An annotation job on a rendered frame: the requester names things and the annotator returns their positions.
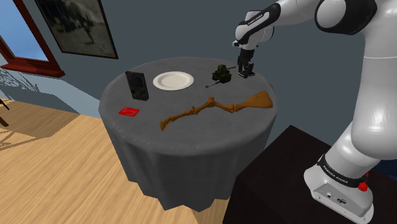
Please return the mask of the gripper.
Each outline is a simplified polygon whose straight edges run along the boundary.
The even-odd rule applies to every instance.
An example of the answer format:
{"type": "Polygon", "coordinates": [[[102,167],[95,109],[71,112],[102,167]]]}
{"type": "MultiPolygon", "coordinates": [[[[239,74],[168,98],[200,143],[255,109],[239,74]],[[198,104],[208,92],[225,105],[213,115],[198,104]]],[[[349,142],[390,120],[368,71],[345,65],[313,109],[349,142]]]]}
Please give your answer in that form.
{"type": "Polygon", "coordinates": [[[240,49],[240,54],[237,59],[238,75],[243,78],[254,76],[256,73],[253,72],[254,64],[251,62],[253,58],[254,50],[240,49]]]}

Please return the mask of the dark green toy tank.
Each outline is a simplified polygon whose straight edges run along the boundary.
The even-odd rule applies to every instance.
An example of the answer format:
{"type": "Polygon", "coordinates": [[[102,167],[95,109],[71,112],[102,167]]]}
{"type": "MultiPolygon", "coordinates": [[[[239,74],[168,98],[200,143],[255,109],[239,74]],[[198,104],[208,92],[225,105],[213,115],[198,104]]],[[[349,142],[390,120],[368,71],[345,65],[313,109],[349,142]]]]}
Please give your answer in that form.
{"type": "Polygon", "coordinates": [[[206,85],[205,87],[208,88],[219,83],[228,83],[232,79],[232,75],[230,73],[231,69],[235,69],[235,66],[227,67],[224,64],[220,64],[217,67],[217,70],[212,73],[212,80],[214,81],[214,83],[206,85]]]}

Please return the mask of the brown skeletal leg bones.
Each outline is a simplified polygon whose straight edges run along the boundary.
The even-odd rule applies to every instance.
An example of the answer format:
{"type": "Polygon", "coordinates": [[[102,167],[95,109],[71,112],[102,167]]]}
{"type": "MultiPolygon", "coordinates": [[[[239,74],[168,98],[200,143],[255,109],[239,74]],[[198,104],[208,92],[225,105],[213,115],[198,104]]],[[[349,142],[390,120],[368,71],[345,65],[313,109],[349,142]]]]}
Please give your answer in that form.
{"type": "Polygon", "coordinates": [[[203,109],[207,108],[220,108],[223,111],[234,113],[238,112],[245,108],[261,108],[261,109],[269,109],[273,107],[273,102],[266,91],[258,92],[254,94],[244,102],[238,104],[229,104],[224,105],[214,100],[214,97],[208,97],[207,102],[198,108],[192,107],[190,110],[180,113],[178,115],[170,116],[162,121],[160,121],[160,129],[163,132],[168,124],[175,122],[177,119],[182,118],[184,116],[191,116],[199,114],[203,109]]]}

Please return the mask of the white round plate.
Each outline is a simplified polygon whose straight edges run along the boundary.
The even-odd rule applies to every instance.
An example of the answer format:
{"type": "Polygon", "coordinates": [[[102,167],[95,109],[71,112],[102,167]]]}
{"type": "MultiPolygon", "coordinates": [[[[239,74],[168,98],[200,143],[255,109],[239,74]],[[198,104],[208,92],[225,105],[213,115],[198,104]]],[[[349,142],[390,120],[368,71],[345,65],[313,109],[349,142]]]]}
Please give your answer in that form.
{"type": "Polygon", "coordinates": [[[177,91],[190,87],[194,77],[182,71],[169,71],[157,75],[153,79],[153,85],[160,90],[177,91]]]}

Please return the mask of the round table with grey cloth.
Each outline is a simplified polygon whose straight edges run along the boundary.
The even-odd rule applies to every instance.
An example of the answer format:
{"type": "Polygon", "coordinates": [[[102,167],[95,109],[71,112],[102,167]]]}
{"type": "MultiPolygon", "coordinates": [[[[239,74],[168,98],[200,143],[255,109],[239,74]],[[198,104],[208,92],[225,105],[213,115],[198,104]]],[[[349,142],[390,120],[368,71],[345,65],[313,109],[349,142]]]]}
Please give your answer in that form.
{"type": "Polygon", "coordinates": [[[99,114],[128,180],[137,183],[143,194],[158,199],[166,210],[184,205],[203,211],[214,200],[229,198],[237,175],[265,149],[276,108],[245,108],[236,113],[207,108],[161,131],[160,121],[198,108],[208,97],[229,105],[266,91],[276,100],[273,87],[260,74],[248,78],[233,74],[230,82],[206,88],[220,64],[219,59],[200,57],[148,62],[135,68],[144,73],[147,101],[132,98],[124,74],[101,95],[99,114]],[[169,71],[188,73],[194,82],[177,91],[155,87],[153,79],[169,71]],[[124,107],[139,112],[134,117],[119,115],[124,107]]]}

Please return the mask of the black handheld game console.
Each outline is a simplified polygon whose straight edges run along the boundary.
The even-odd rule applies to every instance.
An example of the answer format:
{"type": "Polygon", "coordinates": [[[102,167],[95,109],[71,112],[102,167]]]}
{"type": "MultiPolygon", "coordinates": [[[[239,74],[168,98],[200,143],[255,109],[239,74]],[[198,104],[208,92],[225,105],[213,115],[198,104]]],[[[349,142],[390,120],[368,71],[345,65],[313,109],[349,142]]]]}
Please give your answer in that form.
{"type": "Polygon", "coordinates": [[[147,101],[149,99],[149,94],[144,73],[126,71],[125,75],[132,98],[139,101],[147,101]]]}

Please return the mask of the dark robot stand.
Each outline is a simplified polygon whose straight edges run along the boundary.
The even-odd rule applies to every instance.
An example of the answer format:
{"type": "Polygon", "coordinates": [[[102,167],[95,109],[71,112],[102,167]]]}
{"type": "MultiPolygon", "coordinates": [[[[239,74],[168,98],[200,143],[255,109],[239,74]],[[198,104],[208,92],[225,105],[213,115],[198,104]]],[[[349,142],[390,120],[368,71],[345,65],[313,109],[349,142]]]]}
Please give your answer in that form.
{"type": "MultiPolygon", "coordinates": [[[[289,126],[236,178],[223,224],[354,224],[312,198],[303,174],[329,145],[289,126]]],[[[397,160],[369,172],[374,215],[397,224],[397,160]]]]}

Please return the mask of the red flat card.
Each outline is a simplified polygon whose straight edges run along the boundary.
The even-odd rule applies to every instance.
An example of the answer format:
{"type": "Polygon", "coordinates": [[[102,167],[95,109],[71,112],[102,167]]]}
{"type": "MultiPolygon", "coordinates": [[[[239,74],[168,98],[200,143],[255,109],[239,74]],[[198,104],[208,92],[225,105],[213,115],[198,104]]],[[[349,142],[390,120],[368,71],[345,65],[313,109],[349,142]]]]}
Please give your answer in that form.
{"type": "Polygon", "coordinates": [[[138,114],[138,112],[139,112],[139,109],[124,107],[118,112],[118,114],[134,117],[138,114]]]}

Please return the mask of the red framed window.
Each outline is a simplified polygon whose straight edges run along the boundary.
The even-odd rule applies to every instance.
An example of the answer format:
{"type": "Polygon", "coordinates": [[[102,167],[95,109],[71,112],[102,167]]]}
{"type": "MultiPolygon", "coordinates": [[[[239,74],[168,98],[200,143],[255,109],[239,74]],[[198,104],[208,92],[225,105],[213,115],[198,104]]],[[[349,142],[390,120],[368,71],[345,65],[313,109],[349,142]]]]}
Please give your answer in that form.
{"type": "Polygon", "coordinates": [[[46,60],[16,56],[7,44],[6,40],[2,35],[0,35],[0,54],[6,61],[6,64],[1,65],[0,67],[11,71],[37,74],[51,78],[61,78],[65,76],[65,72],[60,68],[23,0],[12,0],[12,2],[19,14],[22,16],[22,20],[26,23],[27,28],[32,33],[38,46],[42,50],[46,60]]]}

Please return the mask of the dark framed wall picture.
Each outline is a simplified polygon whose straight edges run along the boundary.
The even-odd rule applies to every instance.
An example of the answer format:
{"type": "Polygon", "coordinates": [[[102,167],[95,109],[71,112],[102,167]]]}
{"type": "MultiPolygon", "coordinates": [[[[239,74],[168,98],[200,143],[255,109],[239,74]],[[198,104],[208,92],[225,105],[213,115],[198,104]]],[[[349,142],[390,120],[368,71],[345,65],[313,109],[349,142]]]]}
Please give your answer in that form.
{"type": "Polygon", "coordinates": [[[101,0],[35,0],[60,51],[117,59],[101,0]]]}

